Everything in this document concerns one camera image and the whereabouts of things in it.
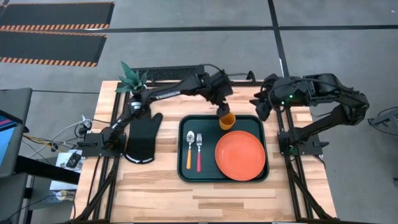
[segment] green tray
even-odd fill
[[[195,142],[191,145],[192,166],[187,169],[188,147],[187,134],[189,131],[202,135],[201,146],[201,172],[197,172],[198,146]],[[178,130],[178,175],[187,182],[238,182],[225,176],[218,168],[215,159],[215,149],[218,140],[230,131],[247,131],[253,134],[264,146],[266,164],[261,173],[247,182],[260,182],[267,178],[269,173],[266,139],[262,121],[253,115],[236,115],[236,122],[229,131],[223,131],[218,124],[217,115],[190,115],[180,122]]]

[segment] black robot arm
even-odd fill
[[[250,102],[256,105],[256,112],[265,121],[271,110],[290,106],[316,106],[320,103],[340,103],[331,113],[304,128],[289,130],[292,145],[305,142],[310,136],[339,124],[356,125],[361,122],[369,108],[363,93],[342,85],[334,74],[324,73],[301,77],[280,78],[268,76],[261,91]]]
[[[233,93],[230,80],[224,72],[212,76],[209,74],[189,75],[186,79],[175,85],[162,86],[153,89],[143,89],[134,94],[128,101],[124,111],[116,122],[101,132],[103,149],[112,150],[119,141],[124,128],[133,120],[146,114],[149,105],[157,100],[163,100],[177,95],[201,95],[206,101],[218,105],[217,114],[222,117],[229,113],[229,106],[225,97]]]

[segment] spoon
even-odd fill
[[[187,142],[189,143],[187,169],[191,169],[191,144],[195,141],[195,134],[193,131],[189,131],[187,134]]]

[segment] orange cup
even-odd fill
[[[227,115],[220,118],[219,120],[220,128],[224,131],[227,131],[232,128],[235,121],[236,121],[235,114],[228,113]]]

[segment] orange plate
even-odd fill
[[[263,170],[266,153],[254,135],[231,131],[217,143],[216,162],[227,177],[239,181],[251,180]]]

